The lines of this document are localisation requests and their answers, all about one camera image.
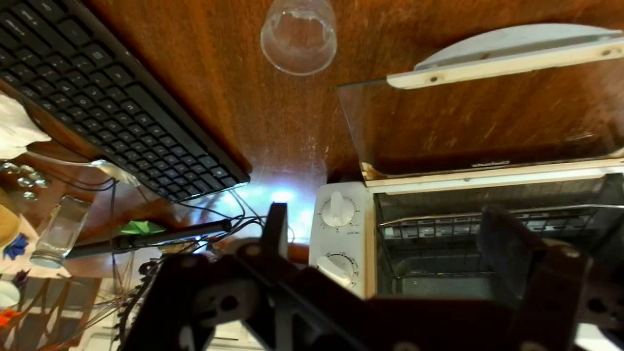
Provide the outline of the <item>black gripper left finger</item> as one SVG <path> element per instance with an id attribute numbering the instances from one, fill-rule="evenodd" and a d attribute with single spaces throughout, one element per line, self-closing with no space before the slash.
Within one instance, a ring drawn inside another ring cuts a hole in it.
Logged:
<path id="1" fill-rule="evenodd" d="M 278 312 L 287 226 L 287 205 L 274 203 L 256 244 L 217 262 L 166 258 L 120 351 L 205 351 L 229 322 L 241 322 L 270 351 L 291 351 Z"/>

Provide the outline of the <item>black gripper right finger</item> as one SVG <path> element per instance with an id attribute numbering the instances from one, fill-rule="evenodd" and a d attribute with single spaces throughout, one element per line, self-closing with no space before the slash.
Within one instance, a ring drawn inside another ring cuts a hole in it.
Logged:
<path id="1" fill-rule="evenodd" d="M 517 301 L 510 343 L 519 351 L 570 351 L 592 260 L 519 228 L 478 238 L 478 248 Z"/>

